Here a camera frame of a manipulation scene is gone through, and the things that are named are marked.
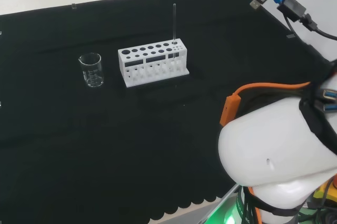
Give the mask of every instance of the black cloth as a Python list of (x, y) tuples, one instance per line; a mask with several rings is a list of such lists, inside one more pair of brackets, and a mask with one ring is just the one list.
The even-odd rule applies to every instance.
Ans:
[[(302, 83), (324, 60), (251, 0), (106, 0), (0, 16), (0, 220), (139, 223), (222, 197), (225, 99), (252, 82)], [(117, 50), (169, 40), (190, 75), (127, 89)], [(85, 86), (78, 57), (102, 56)]]

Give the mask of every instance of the test tube rack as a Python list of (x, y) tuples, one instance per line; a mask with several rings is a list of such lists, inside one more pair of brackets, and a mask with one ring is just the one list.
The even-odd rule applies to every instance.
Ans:
[(177, 38), (118, 50), (126, 87), (188, 75), (187, 48)]

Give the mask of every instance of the cable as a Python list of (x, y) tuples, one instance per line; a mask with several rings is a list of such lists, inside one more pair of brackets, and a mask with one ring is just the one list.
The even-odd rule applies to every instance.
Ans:
[(319, 30), (318, 28), (315, 30), (315, 32), (317, 32), (319, 35), (322, 35), (323, 37), (329, 38), (331, 40), (337, 41), (337, 37), (333, 36), (331, 34), (325, 33), (321, 30)]
[(326, 184), (325, 186), (325, 190), (324, 190), (324, 194), (323, 194), (323, 198), (322, 198), (322, 201), (321, 201), (321, 206), (320, 208), (317, 210), (317, 214), (316, 214), (316, 223), (319, 223), (319, 220), (320, 220), (320, 212), (321, 212), (321, 209), (322, 207), (324, 207), (324, 203), (326, 201), (326, 197), (328, 196), (328, 191), (329, 191), (329, 187), (331, 185), (331, 183), (333, 182), (333, 178), (330, 178), (330, 180), (328, 181), (328, 183)]
[(283, 14), (284, 19), (289, 27), (289, 29), (291, 30), (291, 32), (296, 36), (296, 38), (298, 38), (302, 43), (306, 44), (300, 37), (299, 35), (295, 32), (294, 28), (292, 27), (292, 25), (289, 22), (289, 19), (287, 18), (287, 16), (285, 14)]
[(257, 87), (269, 87), (269, 88), (277, 88), (277, 89), (288, 89), (288, 90), (295, 90), (306, 87), (310, 84), (310, 82), (301, 83), (301, 84), (281, 84), (281, 83), (250, 83), (238, 88), (233, 95), (238, 95), (240, 92), (257, 88)]
[(242, 214), (241, 224), (244, 224), (245, 220), (246, 220), (247, 205), (248, 205), (248, 200), (247, 200), (247, 197), (245, 195), (244, 196), (243, 214)]
[[(252, 187), (248, 187), (248, 189), (251, 195), (255, 195)], [(256, 211), (256, 217), (257, 217), (257, 224), (262, 224), (262, 218), (261, 218), (260, 211), (256, 207), (255, 207), (255, 211)]]

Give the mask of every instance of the black cable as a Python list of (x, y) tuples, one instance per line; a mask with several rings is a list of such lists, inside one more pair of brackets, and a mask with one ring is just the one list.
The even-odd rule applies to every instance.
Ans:
[(321, 201), (321, 205), (318, 207), (317, 211), (315, 213), (313, 213), (312, 215), (305, 215), (303, 213), (299, 213), (301, 215), (301, 217), (299, 218), (299, 222), (304, 222), (304, 221), (311, 220), (311, 219), (314, 219), (314, 218), (315, 218), (314, 222), (315, 223), (318, 222), (318, 220), (320, 219), (321, 209), (328, 209), (328, 207), (324, 206), (324, 203), (326, 201), (326, 197), (328, 195), (328, 190), (329, 190), (329, 187), (330, 187), (332, 182), (333, 182), (333, 178), (331, 178), (328, 181), (328, 183), (325, 187), (323, 198), (322, 198), (322, 201)]
[(248, 200), (247, 200), (247, 196), (245, 195), (244, 196), (243, 214), (242, 214), (241, 224), (245, 224), (246, 213), (247, 213), (247, 205), (248, 205)]
[(328, 190), (329, 187), (331, 185), (331, 183), (333, 182), (333, 177), (330, 178), (330, 180), (328, 181), (328, 183), (326, 184), (325, 190), (324, 190), (324, 194), (323, 194), (323, 198), (321, 201), (321, 207), (317, 210), (317, 214), (316, 214), (316, 223), (319, 224), (319, 220), (321, 219), (320, 213), (321, 213), (321, 209), (324, 207), (324, 203), (326, 201), (326, 197), (328, 196)]
[(315, 32), (317, 32), (319, 35), (322, 35), (323, 37), (329, 38), (331, 40), (337, 41), (337, 37), (333, 36), (331, 34), (325, 33), (321, 30), (319, 30), (318, 28), (315, 30)]
[(284, 14), (283, 14), (283, 16), (284, 16), (284, 19), (285, 19), (287, 25), (289, 26), (289, 29), (291, 30), (291, 32), (292, 32), (292, 33), (296, 36), (296, 38), (298, 38), (302, 43), (306, 44), (306, 43), (305, 43), (305, 42), (298, 36), (298, 34), (295, 32), (295, 30), (294, 30), (294, 28), (292, 27), (292, 25), (290, 24), (289, 19), (287, 18), (287, 16), (284, 15)]

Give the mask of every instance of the beaker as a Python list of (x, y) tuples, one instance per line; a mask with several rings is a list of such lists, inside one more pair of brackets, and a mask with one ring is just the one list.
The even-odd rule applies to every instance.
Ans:
[(104, 82), (102, 58), (97, 53), (84, 54), (78, 58), (83, 71), (84, 81), (89, 87), (101, 86)]

